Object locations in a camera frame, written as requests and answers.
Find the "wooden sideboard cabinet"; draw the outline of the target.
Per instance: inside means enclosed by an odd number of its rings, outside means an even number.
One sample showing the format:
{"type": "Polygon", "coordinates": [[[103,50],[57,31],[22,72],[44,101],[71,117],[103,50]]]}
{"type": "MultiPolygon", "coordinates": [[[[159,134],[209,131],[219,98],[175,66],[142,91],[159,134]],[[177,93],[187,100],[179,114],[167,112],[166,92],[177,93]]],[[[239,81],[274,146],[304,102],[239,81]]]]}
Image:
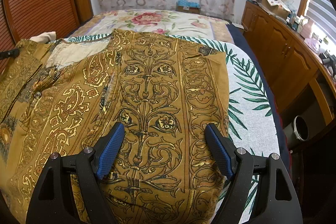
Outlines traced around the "wooden sideboard cabinet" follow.
{"type": "Polygon", "coordinates": [[[241,23],[283,122],[317,102],[323,121],[329,124],[335,118],[335,81],[303,38],[249,1],[241,23]]]}

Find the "zebra window blind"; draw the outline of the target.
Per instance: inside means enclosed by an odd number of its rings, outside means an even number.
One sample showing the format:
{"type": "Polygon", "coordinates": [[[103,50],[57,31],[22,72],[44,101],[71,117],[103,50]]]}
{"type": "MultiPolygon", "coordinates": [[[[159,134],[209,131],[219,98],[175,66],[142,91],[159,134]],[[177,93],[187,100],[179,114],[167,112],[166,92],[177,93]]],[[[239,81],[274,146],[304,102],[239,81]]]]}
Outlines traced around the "zebra window blind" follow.
{"type": "Polygon", "coordinates": [[[307,0],[305,16],[335,43],[335,8],[330,0],[307,0]]]}

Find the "open cardboard box on cabinet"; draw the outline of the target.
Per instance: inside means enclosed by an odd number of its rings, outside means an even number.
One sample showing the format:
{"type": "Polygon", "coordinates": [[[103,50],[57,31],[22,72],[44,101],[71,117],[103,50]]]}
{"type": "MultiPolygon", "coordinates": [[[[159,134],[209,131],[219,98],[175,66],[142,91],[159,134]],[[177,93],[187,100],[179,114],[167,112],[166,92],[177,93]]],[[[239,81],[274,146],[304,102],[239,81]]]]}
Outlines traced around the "open cardboard box on cabinet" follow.
{"type": "Polygon", "coordinates": [[[280,18],[286,19],[291,13],[282,0],[261,0],[261,5],[280,18]]]}

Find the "mustard gold patterned garment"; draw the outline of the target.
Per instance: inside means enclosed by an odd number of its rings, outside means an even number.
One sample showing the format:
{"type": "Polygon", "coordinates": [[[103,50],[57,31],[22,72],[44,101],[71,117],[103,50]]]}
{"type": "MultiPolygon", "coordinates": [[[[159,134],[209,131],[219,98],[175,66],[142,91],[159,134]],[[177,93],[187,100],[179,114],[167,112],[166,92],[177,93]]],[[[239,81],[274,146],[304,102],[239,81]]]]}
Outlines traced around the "mustard gold patterned garment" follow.
{"type": "Polygon", "coordinates": [[[62,69],[55,46],[23,39],[1,74],[1,193],[26,220],[49,156],[79,153],[117,122],[125,137],[101,188],[118,223],[209,223],[222,191],[205,140],[228,134],[223,50],[114,30],[108,45],[62,69]]]}

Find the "beige folded cloth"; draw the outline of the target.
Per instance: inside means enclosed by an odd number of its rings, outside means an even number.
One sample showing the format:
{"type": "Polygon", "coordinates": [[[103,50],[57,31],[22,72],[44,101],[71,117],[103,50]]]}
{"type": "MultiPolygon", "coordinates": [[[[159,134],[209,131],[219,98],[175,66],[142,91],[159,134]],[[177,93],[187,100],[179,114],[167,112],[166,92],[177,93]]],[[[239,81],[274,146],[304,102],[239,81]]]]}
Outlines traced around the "beige folded cloth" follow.
{"type": "Polygon", "coordinates": [[[37,43],[48,43],[56,40],[56,32],[43,32],[37,36],[30,37],[30,40],[37,42],[37,43]]]}

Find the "grey round bin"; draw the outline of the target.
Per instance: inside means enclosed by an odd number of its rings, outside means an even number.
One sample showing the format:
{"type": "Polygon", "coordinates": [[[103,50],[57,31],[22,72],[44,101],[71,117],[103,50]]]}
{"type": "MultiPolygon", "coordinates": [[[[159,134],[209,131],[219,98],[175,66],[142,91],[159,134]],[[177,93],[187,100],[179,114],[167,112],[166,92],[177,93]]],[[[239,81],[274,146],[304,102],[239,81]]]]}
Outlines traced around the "grey round bin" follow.
{"type": "Polygon", "coordinates": [[[301,116],[296,116],[294,120],[284,128],[286,143],[288,148],[295,146],[301,141],[309,138],[309,129],[306,121],[301,116]]]}

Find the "pink vase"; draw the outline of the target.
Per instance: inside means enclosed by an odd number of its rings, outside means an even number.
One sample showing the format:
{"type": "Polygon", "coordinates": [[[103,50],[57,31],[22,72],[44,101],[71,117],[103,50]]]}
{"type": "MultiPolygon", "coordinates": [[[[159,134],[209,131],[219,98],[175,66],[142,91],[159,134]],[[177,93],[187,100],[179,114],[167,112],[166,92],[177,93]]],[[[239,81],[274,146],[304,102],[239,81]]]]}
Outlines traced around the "pink vase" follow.
{"type": "Polygon", "coordinates": [[[300,32],[300,35],[304,39],[310,39],[311,38],[312,33],[313,33],[313,31],[312,31],[313,25],[314,25],[314,20],[312,20],[312,19],[309,18],[307,20],[307,23],[302,26],[302,30],[300,32]]]}

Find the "floral bedspread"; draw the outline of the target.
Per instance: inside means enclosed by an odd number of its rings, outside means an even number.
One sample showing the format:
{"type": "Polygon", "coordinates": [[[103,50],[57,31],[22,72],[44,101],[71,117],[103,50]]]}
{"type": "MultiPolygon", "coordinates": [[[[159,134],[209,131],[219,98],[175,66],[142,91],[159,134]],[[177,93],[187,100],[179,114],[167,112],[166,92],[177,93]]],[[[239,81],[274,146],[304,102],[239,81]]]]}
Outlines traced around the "floral bedspread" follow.
{"type": "Polygon", "coordinates": [[[233,43],[226,20],[170,10],[118,10],[103,12],[79,27],[72,36],[109,34],[113,29],[192,36],[233,43]]]}

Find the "cardboard box with blue cloth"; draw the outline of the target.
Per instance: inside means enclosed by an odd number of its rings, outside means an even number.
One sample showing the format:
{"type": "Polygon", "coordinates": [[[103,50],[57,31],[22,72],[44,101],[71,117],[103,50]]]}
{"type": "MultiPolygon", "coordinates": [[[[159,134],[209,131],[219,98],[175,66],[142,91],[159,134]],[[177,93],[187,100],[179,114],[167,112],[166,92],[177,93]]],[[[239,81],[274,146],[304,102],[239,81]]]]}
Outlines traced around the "cardboard box with blue cloth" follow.
{"type": "Polygon", "coordinates": [[[188,0],[177,0],[176,11],[191,14],[200,14],[201,7],[197,2],[190,2],[188,0]]]}

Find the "palm leaf print blanket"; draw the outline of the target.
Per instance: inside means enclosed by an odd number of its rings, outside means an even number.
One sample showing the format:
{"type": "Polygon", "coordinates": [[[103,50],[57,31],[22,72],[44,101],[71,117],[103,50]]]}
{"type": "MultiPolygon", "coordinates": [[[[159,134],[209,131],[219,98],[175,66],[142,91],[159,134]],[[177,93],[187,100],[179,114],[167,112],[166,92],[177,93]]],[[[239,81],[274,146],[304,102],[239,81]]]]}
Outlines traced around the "palm leaf print blanket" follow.
{"type": "Polygon", "coordinates": [[[227,176],[205,140],[213,123],[254,155],[278,150],[255,65],[233,46],[114,30],[107,47],[65,67],[42,152],[71,155],[115,122],[125,128],[102,189],[119,223],[208,223],[227,176]]]}

